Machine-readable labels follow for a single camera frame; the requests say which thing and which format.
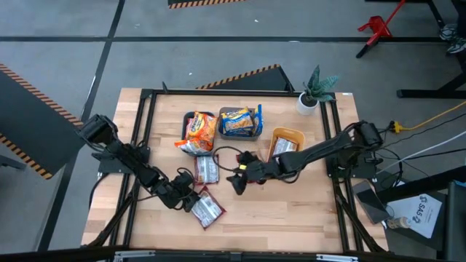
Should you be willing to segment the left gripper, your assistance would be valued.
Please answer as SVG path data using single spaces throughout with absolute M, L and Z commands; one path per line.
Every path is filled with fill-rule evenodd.
M 200 199 L 199 194 L 191 187 L 183 187 L 174 184 L 172 181 L 163 184 L 156 190 L 157 196 L 169 209 L 183 209 L 189 213 L 194 204 Z

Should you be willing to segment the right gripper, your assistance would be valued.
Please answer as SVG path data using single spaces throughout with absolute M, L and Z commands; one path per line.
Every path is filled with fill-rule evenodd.
M 233 187 L 237 195 L 242 195 L 244 193 L 248 181 L 259 182 L 277 179 L 281 175 L 281 170 L 279 164 L 275 160 L 270 162 L 256 160 L 246 164 L 245 169 L 242 171 L 242 175 L 245 176 L 246 180 L 240 180 L 238 174 L 226 178 L 229 182 L 233 182 Z

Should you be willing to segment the blue soy sauce ramen pack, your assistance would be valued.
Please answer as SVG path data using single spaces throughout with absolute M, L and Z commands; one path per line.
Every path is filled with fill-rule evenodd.
M 259 136 L 263 130 L 262 105 L 258 104 L 254 112 L 254 136 Z
M 247 107 L 221 113 L 222 133 L 230 136 L 251 136 L 254 128 Z

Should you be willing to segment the grey plastic bin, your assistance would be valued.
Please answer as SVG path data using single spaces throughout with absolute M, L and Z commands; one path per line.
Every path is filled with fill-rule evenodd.
M 223 121 L 222 121 L 222 118 L 221 118 L 222 113 L 226 113 L 226 112 L 230 112 L 230 111 L 236 111 L 236 110 L 239 110 L 239 109 L 240 109 L 239 107 L 222 107 L 222 108 L 219 109 L 219 112 L 218 112 L 219 117 L 218 117 L 218 124 L 217 124 L 218 135 L 224 140 L 257 141 L 259 139 L 259 137 L 261 136 L 261 133 L 259 133 L 258 135 L 248 136 L 248 137 L 223 134 L 223 126 L 222 126 Z

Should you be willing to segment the black crossbar with brackets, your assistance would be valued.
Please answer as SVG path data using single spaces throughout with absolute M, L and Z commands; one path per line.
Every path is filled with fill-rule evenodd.
M 0 255 L 0 262 L 456 262 L 393 253 L 288 253 L 80 247 Z

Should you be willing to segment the yellow plastic bin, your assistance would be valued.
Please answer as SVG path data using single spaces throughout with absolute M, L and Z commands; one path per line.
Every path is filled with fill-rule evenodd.
M 298 144 L 298 148 L 296 151 L 301 151 L 303 149 L 303 146 L 305 144 L 305 137 L 304 134 L 301 131 L 298 130 L 292 130 L 286 127 L 276 127 L 273 131 L 272 134 L 272 139 L 271 139 L 271 144 L 269 147 L 269 155 L 267 157 L 268 160 L 274 159 L 274 157 L 271 157 L 272 150 L 274 148 L 275 142 L 278 138 L 285 138 L 287 140 L 290 140 L 294 143 Z

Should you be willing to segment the dark teal plastic bin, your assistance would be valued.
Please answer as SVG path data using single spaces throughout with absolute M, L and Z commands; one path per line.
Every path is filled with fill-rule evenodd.
M 188 126 L 189 120 L 193 119 L 193 118 L 194 118 L 194 112 L 193 111 L 189 111 L 184 115 L 182 129 L 181 129 L 181 139 L 182 140 L 184 140 L 185 137 L 186 137 L 187 126 Z M 202 153 L 194 153 L 194 152 L 187 151 L 185 149 L 182 149 L 182 151 L 184 153 L 188 154 L 189 156 L 193 156 L 193 157 L 196 157 L 196 156 L 210 156 L 213 153 L 213 151 L 207 151 L 207 152 L 202 152 Z

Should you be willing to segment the white plant pot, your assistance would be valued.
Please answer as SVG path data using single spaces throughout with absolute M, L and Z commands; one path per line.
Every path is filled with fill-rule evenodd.
M 308 106 L 305 102 L 304 102 L 304 98 L 305 98 L 305 93 L 301 93 L 297 102 L 296 102 L 296 110 L 301 114 L 301 115 L 304 115 L 304 116 L 309 116 L 309 115 L 313 115 L 316 111 L 316 108 L 320 105 L 320 102 L 317 101 L 317 100 L 313 100 L 310 105 Z

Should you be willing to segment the black hazard striped panel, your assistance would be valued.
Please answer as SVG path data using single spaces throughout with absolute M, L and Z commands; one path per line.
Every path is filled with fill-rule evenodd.
M 197 87 L 197 90 L 295 91 L 279 64 L 204 84 Z
M 182 9 L 188 7 L 203 7 L 217 4 L 229 4 L 246 0 L 167 0 L 169 9 Z
M 77 155 L 83 122 L 0 63 L 0 143 L 48 180 Z

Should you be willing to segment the green potted plant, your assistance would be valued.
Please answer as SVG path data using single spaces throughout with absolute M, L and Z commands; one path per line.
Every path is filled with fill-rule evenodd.
M 333 100 L 328 91 L 335 86 L 338 80 L 338 76 L 328 76 L 324 80 L 320 80 L 320 66 L 317 65 L 309 81 L 304 85 L 304 103 L 310 105 L 314 102 L 324 103 Z

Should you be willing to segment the dark tablet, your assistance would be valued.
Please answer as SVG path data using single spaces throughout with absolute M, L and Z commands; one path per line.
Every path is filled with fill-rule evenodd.
M 357 183 L 352 190 L 372 224 L 391 218 L 368 181 L 363 180 Z

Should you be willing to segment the small beige bottle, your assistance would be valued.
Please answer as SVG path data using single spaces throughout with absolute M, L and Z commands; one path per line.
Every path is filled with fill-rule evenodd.
M 389 218 L 386 224 L 390 229 L 409 229 L 411 228 L 411 220 L 407 217 Z

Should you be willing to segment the black side desk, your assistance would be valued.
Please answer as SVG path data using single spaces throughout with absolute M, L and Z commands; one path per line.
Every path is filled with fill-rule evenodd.
M 449 192 L 450 182 L 466 183 L 466 166 L 461 166 L 452 170 L 448 170 L 437 175 L 427 178 L 414 180 L 404 183 L 400 186 L 382 189 L 376 192 L 376 195 L 384 205 L 389 202 L 394 202 L 400 199 L 417 197 L 420 194 L 427 194 L 442 202 L 442 207 L 435 224 L 433 235 L 427 239 L 411 229 L 391 229 L 392 231 L 401 234 L 418 243 L 431 247 L 437 251 L 437 258 L 444 258 L 444 234 L 446 227 L 446 203 Z

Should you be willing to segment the white printed paper sheet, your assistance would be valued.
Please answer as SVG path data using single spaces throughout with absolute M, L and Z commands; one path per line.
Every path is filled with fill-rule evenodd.
M 407 217 L 412 231 L 430 239 L 433 235 L 442 202 L 427 194 L 389 202 L 386 206 L 391 218 Z

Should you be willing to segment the red metal stand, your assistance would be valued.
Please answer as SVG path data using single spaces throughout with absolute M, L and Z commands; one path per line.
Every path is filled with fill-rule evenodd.
M 386 20 L 382 16 L 372 16 L 369 18 L 366 24 L 358 28 L 358 31 L 364 31 L 368 28 L 372 30 L 373 35 L 366 42 L 366 46 L 374 46 L 375 43 L 377 43 L 378 40 L 382 38 L 392 38 L 392 33 L 388 25 L 394 16 L 398 13 L 400 8 L 406 3 L 406 0 L 396 0 L 396 2 L 398 5 Z

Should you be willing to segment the black desk legs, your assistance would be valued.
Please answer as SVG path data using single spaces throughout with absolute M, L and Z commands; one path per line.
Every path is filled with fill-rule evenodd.
M 368 2 L 393 2 L 397 3 L 396 0 L 365 0 Z M 433 0 L 406 0 L 406 3 L 415 3 L 415 4 L 427 4 L 430 8 L 430 11 L 435 18 L 435 21 L 439 28 L 445 26 L 445 21 L 442 18 L 440 12 L 438 11 L 437 7 L 435 6 Z M 433 38 L 432 40 L 421 40 L 420 38 L 412 38 L 411 40 L 405 39 L 402 40 L 401 38 L 394 37 L 392 38 L 382 38 L 375 43 L 374 46 L 368 47 L 365 45 L 356 54 L 356 58 L 362 58 L 372 47 L 375 47 L 379 42 L 383 41 L 393 41 L 393 42 L 436 42 L 441 41 L 441 39 Z M 416 99 L 466 99 L 466 90 L 459 90 L 460 87 L 466 85 L 466 50 L 457 53 L 456 59 L 459 62 L 460 68 L 462 72 L 455 76 L 452 80 L 444 84 L 443 86 L 439 87 L 436 90 L 407 90 L 401 89 L 396 92 L 398 98 L 416 98 Z

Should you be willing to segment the black chair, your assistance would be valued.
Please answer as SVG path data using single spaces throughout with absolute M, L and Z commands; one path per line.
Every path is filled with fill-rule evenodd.
M 466 183 L 449 184 L 443 251 L 448 261 L 466 262 Z

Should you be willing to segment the person's shoe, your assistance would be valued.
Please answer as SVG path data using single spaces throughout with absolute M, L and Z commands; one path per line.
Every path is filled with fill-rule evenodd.
M 457 24 L 447 24 L 439 31 L 439 37 L 444 41 L 452 40 L 457 34 Z
M 449 55 L 457 54 L 466 49 L 466 38 L 455 36 L 449 40 L 449 47 L 446 53 Z

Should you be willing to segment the black aluminium table frame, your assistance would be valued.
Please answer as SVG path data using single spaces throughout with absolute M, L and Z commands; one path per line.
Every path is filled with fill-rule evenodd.
M 116 242 L 155 250 L 340 253 L 360 249 L 350 220 L 337 209 L 324 160 L 308 165 L 295 183 L 252 183 L 242 195 L 237 195 L 227 180 L 239 150 L 258 151 L 267 157 L 276 127 L 301 131 L 306 146 L 313 146 L 334 136 L 337 127 L 356 122 L 353 96 L 339 93 L 336 98 L 336 107 L 318 108 L 312 115 L 302 116 L 296 110 L 296 95 L 287 92 L 173 90 L 141 100 L 139 89 L 122 89 L 112 114 L 120 139 L 127 142 L 137 135 L 146 140 L 150 163 L 169 177 L 174 177 L 179 167 L 194 166 L 194 160 L 175 147 L 187 112 L 218 113 L 224 106 L 262 105 L 265 126 L 257 141 L 216 138 L 224 169 L 209 191 L 225 212 L 212 226 L 204 229 L 192 214 L 170 210 L 158 198 L 140 191 L 141 200 L 124 215 Z M 142 118 L 138 131 L 134 128 L 136 116 Z

